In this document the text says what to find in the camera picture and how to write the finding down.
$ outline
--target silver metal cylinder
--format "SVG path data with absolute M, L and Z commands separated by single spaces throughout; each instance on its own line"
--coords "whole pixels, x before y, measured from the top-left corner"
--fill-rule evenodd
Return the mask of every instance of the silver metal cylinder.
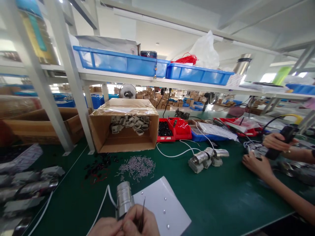
M 244 75 L 246 73 L 249 63 L 251 61 L 251 56 L 252 54 L 250 53 L 241 55 L 241 58 L 237 60 L 237 63 L 235 64 L 233 69 L 235 74 Z
M 225 149 L 214 149 L 217 157 L 228 157 L 230 156 L 229 152 Z
M 209 156 L 206 152 L 200 151 L 194 155 L 192 158 L 193 163 L 195 164 L 201 164 L 203 161 L 206 161 L 209 159 Z
M 57 187 L 57 185 L 58 179 L 48 179 L 45 181 L 35 182 L 25 185 L 21 189 L 20 194 L 38 192 L 39 190 L 49 190 L 49 192 L 51 192 Z
M 134 200 L 131 196 L 131 188 L 128 181 L 122 182 L 117 186 L 117 214 L 121 219 L 134 206 Z

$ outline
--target red plastic tray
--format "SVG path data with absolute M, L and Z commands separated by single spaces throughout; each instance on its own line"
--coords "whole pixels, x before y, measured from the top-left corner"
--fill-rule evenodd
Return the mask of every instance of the red plastic tray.
M 192 139 L 191 128 L 188 123 L 181 118 L 169 118 L 171 126 L 174 126 L 174 122 L 177 120 L 175 125 L 175 139 Z
M 228 123 L 232 123 L 232 124 L 235 124 L 234 121 L 236 121 L 238 118 L 214 118 L 215 120 L 220 120 L 222 121 L 224 124 L 226 124 L 227 126 Z M 252 128 L 252 129 L 248 129 L 245 134 L 249 137 L 255 137 L 259 134 L 261 134 L 262 132 L 262 128 Z M 238 133 L 239 136 L 242 136 L 242 137 L 245 137 L 245 135 L 243 133 Z
M 176 135 L 176 131 L 173 128 L 173 126 L 171 125 L 171 123 L 169 122 L 168 119 L 166 118 L 160 118 L 159 122 L 167 122 L 168 123 L 168 127 L 170 128 L 170 130 L 173 132 L 173 136 L 157 136 L 157 142 L 175 142 L 175 135 Z

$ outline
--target green table surface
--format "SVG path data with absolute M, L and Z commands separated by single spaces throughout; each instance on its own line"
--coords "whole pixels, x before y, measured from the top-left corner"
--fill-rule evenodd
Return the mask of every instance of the green table surface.
M 209 119 L 226 117 L 226 112 L 192 111 L 191 115 Z M 165 112 L 164 117 L 168 116 L 174 117 L 174 112 Z M 199 143 L 200 147 L 193 142 L 187 143 L 200 150 L 208 147 L 206 142 Z M 61 146 L 42 146 L 44 154 L 32 167 L 40 169 L 59 165 L 67 171 L 67 175 L 63 176 L 62 182 L 55 190 L 33 236 L 86 235 L 97 215 L 106 186 L 110 185 L 112 196 L 116 200 L 116 187 L 120 183 L 120 176 L 115 175 L 124 160 L 134 155 L 150 157 L 156 163 L 156 168 L 153 174 L 142 178 L 139 183 L 129 178 L 127 174 L 124 175 L 125 181 L 131 184 L 132 193 L 137 193 L 165 176 L 192 220 L 183 235 L 243 235 L 294 212 L 281 197 L 241 163 L 242 144 L 234 141 L 218 143 L 220 148 L 230 153 L 230 157 L 223 158 L 221 167 L 211 166 L 195 174 L 187 164 L 192 157 L 191 152 L 177 158 L 164 157 L 157 148 L 141 152 L 120 152 L 113 154 L 118 156 L 119 163 L 112 162 L 107 172 L 108 177 L 95 184 L 93 179 L 84 179 L 86 175 L 84 167 L 94 160 L 100 161 L 100 156 L 88 155 L 89 149 L 85 139 L 80 140 L 67 157 L 62 156 L 64 151 Z M 188 147 L 176 141 L 159 144 L 159 148 L 164 154 L 174 156 Z M 282 173 L 276 175 L 293 191 L 314 202 L 314 196 L 307 194 L 311 192 L 307 185 Z M 47 199 L 48 197 L 32 209 L 34 221 L 26 233 L 35 225 Z M 99 217 L 115 217 L 115 209 L 108 196 Z

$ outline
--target white paper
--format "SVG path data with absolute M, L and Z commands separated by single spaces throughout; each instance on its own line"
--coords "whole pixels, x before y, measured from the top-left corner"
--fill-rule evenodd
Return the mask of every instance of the white paper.
M 133 197 L 135 204 L 139 205 L 143 205 L 145 197 L 144 206 L 154 213 L 160 235 L 180 236 L 191 223 L 164 176 Z
M 228 139 L 232 139 L 234 141 L 237 139 L 237 135 L 236 134 L 223 129 L 220 126 L 216 126 L 216 125 L 212 125 L 212 124 L 206 124 L 206 123 L 201 123 L 201 122 L 198 122 L 198 125 L 201 127 L 202 131 L 205 132 L 205 133 L 216 135 L 216 136 L 220 136 L 220 137 L 224 137 L 224 138 L 228 138 Z

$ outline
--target hand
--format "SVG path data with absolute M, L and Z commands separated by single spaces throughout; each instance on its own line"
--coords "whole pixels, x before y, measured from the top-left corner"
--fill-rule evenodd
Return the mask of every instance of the hand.
M 122 221 L 115 218 L 100 218 L 88 236 L 115 236 L 122 226 Z
M 266 148 L 273 148 L 279 151 L 287 152 L 290 147 L 296 143 L 298 143 L 297 139 L 293 139 L 291 143 L 286 144 L 282 142 L 281 140 L 284 140 L 284 137 L 282 134 L 279 133 L 271 133 L 270 135 L 267 135 L 263 141 L 263 145 Z
M 261 158 L 262 161 L 258 160 L 255 157 L 254 152 L 250 151 L 249 155 L 243 156 L 242 163 L 256 175 L 258 175 L 262 180 L 274 177 L 269 160 L 264 156 L 261 156 Z
M 160 236 L 158 231 L 158 224 L 155 216 L 147 208 L 144 208 L 143 212 L 143 230 L 142 234 L 137 229 L 142 215 L 143 206 L 134 205 L 129 209 L 123 219 L 123 231 L 125 236 Z

